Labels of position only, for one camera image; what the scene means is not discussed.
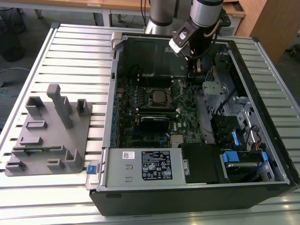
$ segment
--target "barcode sticker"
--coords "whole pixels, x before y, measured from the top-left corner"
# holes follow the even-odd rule
[[[100,4],[87,4],[88,6],[93,6],[93,7],[101,7]]]

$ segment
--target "gray fixture base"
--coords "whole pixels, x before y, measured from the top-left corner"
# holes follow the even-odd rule
[[[80,173],[83,170],[92,104],[85,99],[69,103],[66,97],[61,98],[72,121],[70,128],[65,127],[57,113],[60,109],[53,102],[29,98],[26,105],[29,114],[7,162],[7,176]]]

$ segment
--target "aluminum extrusion table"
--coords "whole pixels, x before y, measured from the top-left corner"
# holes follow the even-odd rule
[[[29,96],[46,95],[49,83],[59,83],[69,101],[93,103],[85,166],[101,158],[108,84],[111,34],[140,29],[61,24],[51,28],[0,136],[0,224],[299,224],[300,191],[268,199],[247,210],[226,210],[149,216],[103,217],[85,188],[86,172],[64,175],[7,177],[6,162],[26,118]],[[260,43],[230,37],[242,54],[289,154],[300,172],[300,110]]]

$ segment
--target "white label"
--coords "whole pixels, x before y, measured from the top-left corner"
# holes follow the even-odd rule
[[[101,7],[100,4],[88,4],[88,6]]]
[[[134,151],[124,151],[123,152],[123,159],[134,159],[135,152]]]
[[[233,17],[244,17],[243,15],[239,15],[239,14],[233,14]]]

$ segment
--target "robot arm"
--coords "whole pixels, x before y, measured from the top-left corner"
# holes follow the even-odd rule
[[[193,0],[189,19],[169,42],[173,51],[183,54],[187,61],[197,61],[205,55],[212,46],[213,35],[218,35],[221,26],[231,24],[222,5],[223,0]]]

